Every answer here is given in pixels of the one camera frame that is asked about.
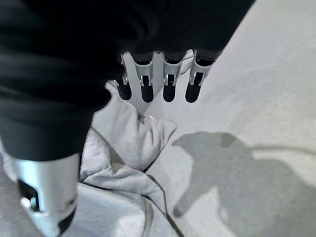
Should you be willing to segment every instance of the robotic hand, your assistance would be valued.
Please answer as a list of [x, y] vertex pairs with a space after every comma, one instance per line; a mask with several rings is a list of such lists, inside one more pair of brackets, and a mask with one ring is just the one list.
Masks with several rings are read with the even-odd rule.
[[164, 54], [166, 101], [194, 49], [186, 100], [197, 100], [212, 64], [254, 0], [0, 0], [0, 134], [14, 160], [21, 205], [49, 237], [74, 217], [81, 153], [93, 113], [131, 90], [130, 52], [144, 101], [153, 99], [153, 52]]

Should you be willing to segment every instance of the gray cloth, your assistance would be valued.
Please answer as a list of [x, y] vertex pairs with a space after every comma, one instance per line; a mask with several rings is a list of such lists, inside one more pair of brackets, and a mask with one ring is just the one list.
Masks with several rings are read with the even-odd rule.
[[141, 122], [135, 107], [123, 101], [114, 86], [108, 84], [107, 89], [112, 99], [94, 115], [92, 126], [110, 148], [112, 161], [144, 170], [157, 158], [177, 126], [165, 119], [144, 118]]
[[[9, 156], [5, 171], [14, 178]], [[78, 184], [78, 207], [66, 237], [160, 237], [178, 236], [166, 215], [163, 191], [145, 173], [121, 163], [111, 163], [99, 135], [87, 136]], [[16, 236], [6, 221], [5, 236]]]
[[[170, 121], [154, 119], [146, 119], [141, 123], [136, 109], [119, 99], [113, 87], [111, 91], [112, 102], [105, 111], [97, 114], [98, 122], [95, 126], [100, 131], [92, 128], [86, 139], [78, 184], [78, 207], [73, 224], [64, 236], [178, 236], [168, 221], [162, 189], [140, 171], [155, 160], [176, 125]], [[112, 134], [106, 133], [110, 130], [103, 128], [102, 121], [113, 124], [112, 129], [115, 129]], [[114, 161], [110, 150], [116, 155]], [[5, 172], [11, 180], [15, 180], [11, 158], [4, 152], [1, 142], [0, 154], [3, 156]], [[1, 212], [1, 236], [38, 235], [28, 217], [18, 207], [18, 195], [12, 188], [13, 183], [5, 182], [3, 190], [13, 193], [6, 197], [14, 202], [12, 205], [16, 208], [7, 208], [4, 213]], [[22, 218], [16, 216], [16, 209]], [[23, 228], [17, 225], [16, 220], [21, 222]]]

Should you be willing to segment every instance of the light gray floor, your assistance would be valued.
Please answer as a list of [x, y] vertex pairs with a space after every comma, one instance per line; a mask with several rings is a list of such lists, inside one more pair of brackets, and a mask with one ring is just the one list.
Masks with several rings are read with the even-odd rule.
[[315, 236], [315, 12], [314, 0], [258, 0], [197, 102], [186, 73], [172, 103], [146, 110], [178, 124], [147, 173], [185, 236]]

